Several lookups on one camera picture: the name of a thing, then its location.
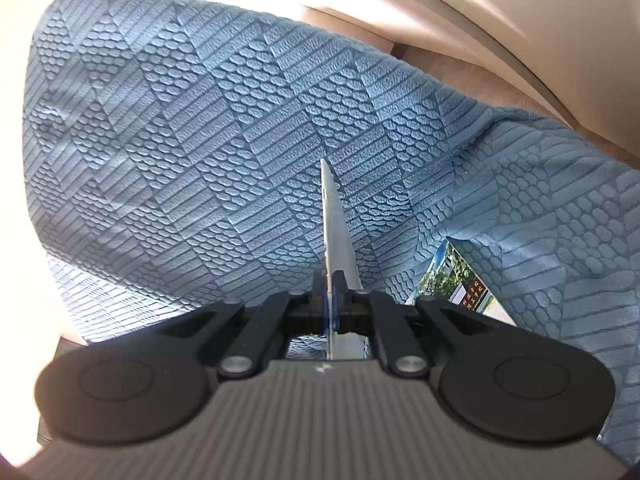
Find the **beige wall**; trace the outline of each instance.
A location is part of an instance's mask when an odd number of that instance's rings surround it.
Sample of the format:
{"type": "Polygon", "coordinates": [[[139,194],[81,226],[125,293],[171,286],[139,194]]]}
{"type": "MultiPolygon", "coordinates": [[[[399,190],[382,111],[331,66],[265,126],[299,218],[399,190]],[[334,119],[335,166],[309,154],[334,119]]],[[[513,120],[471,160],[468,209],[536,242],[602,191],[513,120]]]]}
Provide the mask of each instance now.
{"type": "Polygon", "coordinates": [[[535,73],[585,128],[640,155],[640,0],[444,0],[535,73]]]}

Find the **beige surface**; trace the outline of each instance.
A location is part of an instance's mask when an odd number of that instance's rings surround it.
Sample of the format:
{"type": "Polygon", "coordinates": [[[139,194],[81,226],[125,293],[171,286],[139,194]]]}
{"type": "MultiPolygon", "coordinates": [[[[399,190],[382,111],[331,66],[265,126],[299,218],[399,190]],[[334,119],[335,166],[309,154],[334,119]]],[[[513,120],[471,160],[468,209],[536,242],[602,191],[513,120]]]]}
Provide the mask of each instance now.
{"type": "Polygon", "coordinates": [[[583,127],[640,156],[640,0],[443,1],[520,59],[583,127]]]}
{"type": "Polygon", "coordinates": [[[503,323],[516,326],[516,323],[513,321],[513,319],[511,319],[511,316],[507,314],[507,311],[495,298],[493,298],[489,302],[483,314],[493,319],[497,319],[498,321],[501,321],[503,323]]]}
{"type": "MultiPolygon", "coordinates": [[[[485,103],[493,106],[524,108],[561,121],[537,101],[481,66],[415,47],[409,47],[402,59],[443,83],[485,103]]],[[[634,154],[586,128],[579,126],[576,131],[596,144],[603,152],[640,169],[640,158],[634,154]]]]}
{"type": "Polygon", "coordinates": [[[423,10],[427,17],[421,22],[399,0],[292,1],[355,22],[395,43],[415,44],[435,51],[443,48],[460,59],[478,62],[474,47],[466,43],[457,28],[426,7],[423,10]]]}

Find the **metal screw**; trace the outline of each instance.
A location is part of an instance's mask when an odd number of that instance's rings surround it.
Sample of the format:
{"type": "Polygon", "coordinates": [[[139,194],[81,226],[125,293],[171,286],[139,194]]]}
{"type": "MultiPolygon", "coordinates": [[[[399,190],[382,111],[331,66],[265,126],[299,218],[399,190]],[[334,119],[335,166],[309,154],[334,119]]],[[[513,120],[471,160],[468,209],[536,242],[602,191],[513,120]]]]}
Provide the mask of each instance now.
{"type": "Polygon", "coordinates": [[[332,367],[329,363],[322,363],[321,365],[318,365],[316,367],[316,372],[320,372],[321,374],[325,374],[327,372],[330,372],[333,369],[334,369],[334,367],[332,367]]]}
{"type": "Polygon", "coordinates": [[[417,355],[405,355],[396,361],[396,368],[405,374],[417,374],[426,367],[426,361],[417,355]]]}
{"type": "Polygon", "coordinates": [[[231,355],[227,357],[220,367],[228,374],[243,374],[248,371],[254,362],[243,355],[231,355]]]}

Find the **black circular pad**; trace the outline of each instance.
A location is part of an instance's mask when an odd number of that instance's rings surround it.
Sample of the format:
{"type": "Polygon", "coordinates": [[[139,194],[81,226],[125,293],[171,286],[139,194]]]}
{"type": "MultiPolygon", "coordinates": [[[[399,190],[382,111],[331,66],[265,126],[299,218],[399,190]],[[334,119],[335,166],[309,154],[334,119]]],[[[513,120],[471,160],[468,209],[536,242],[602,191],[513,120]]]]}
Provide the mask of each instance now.
{"type": "Polygon", "coordinates": [[[528,444],[598,434],[615,395],[596,358],[519,330],[470,337],[444,367],[439,387],[477,430],[528,444]]]}
{"type": "Polygon", "coordinates": [[[64,354],[41,373],[36,403],[55,433],[84,444],[142,442],[202,407],[209,383],[185,340],[118,339],[64,354]]]}

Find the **textured fabric pattern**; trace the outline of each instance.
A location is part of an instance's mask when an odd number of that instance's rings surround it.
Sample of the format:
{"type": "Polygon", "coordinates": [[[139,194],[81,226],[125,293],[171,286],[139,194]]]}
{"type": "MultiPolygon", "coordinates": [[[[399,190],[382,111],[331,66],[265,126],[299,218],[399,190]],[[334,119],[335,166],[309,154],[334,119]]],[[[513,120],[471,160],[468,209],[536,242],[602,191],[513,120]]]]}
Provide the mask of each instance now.
{"type": "Polygon", "coordinates": [[[57,0],[24,101],[31,219],[83,336],[322,268],[319,159],[362,282],[404,300],[450,237],[520,326],[618,386],[640,454],[640,172],[347,38],[193,0],[57,0]]]}

